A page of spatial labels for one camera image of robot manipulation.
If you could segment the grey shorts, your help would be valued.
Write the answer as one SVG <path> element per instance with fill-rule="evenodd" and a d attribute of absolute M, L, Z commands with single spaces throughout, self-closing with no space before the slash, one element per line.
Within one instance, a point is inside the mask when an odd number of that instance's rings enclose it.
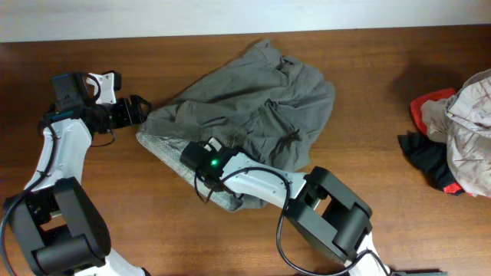
<path fill-rule="evenodd" d="M 315 67 L 264 40 L 156 108 L 136 138 L 201 195 L 210 192 L 180 162 L 191 141 L 214 137 L 255 160 L 298 171 L 334 107 L 335 88 Z"/>

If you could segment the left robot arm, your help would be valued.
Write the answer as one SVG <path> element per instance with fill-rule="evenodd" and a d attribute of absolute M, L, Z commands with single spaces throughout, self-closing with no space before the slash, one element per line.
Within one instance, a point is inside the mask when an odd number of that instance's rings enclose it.
<path fill-rule="evenodd" d="M 36 275 L 146 275 L 111 245 L 108 227 L 81 187 L 85 156 L 96 134 L 141 124 L 137 95 L 118 98 L 122 77 L 70 72 L 51 79 L 55 102 L 38 132 L 44 145 L 24 190 L 6 199 L 1 228 L 10 228 Z"/>

